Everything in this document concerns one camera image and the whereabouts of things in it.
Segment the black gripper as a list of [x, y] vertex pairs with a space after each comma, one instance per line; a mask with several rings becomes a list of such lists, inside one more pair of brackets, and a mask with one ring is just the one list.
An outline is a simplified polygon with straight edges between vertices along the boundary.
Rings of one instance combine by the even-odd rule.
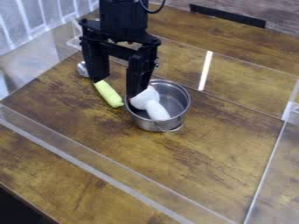
[[87, 77], [97, 83], [109, 76], [108, 57], [128, 60], [125, 94], [136, 97], [148, 87], [161, 41], [146, 32], [148, 0], [98, 0], [98, 21], [81, 19], [81, 54]]

